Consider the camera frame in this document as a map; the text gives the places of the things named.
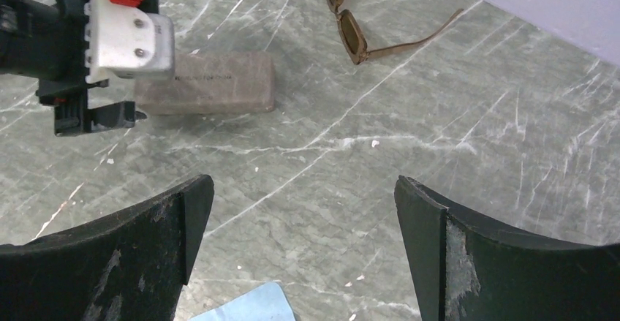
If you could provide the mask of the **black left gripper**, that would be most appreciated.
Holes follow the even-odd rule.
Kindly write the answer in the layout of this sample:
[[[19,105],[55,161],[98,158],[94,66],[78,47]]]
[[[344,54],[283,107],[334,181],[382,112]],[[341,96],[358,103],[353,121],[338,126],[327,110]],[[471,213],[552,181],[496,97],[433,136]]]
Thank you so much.
[[[88,106],[89,90],[104,88],[110,81],[85,81],[88,16],[84,6],[88,2],[1,0],[1,73],[37,80],[36,97],[53,108],[57,137],[129,129],[147,119],[134,102]]]

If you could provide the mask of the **green lined glasses case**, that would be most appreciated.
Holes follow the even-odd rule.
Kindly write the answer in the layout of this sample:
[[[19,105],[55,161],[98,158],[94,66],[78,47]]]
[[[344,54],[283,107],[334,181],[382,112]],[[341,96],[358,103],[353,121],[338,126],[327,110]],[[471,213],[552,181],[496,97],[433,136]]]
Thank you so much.
[[[136,80],[149,115],[265,113],[275,108],[275,68],[264,51],[177,53],[169,80]]]

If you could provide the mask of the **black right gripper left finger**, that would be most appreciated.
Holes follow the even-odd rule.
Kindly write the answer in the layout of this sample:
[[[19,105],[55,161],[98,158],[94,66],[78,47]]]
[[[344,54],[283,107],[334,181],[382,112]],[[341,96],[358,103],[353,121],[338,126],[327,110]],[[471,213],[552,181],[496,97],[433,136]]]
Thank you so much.
[[[24,245],[1,246],[3,320],[173,320],[211,212],[198,175]]]

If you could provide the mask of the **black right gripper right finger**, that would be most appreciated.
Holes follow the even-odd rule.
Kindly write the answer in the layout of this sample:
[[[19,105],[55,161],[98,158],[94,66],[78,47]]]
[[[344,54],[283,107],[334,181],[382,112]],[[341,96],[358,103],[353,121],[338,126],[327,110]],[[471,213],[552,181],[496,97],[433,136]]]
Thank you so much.
[[[413,178],[394,189],[424,320],[617,320],[619,245],[531,233]]]

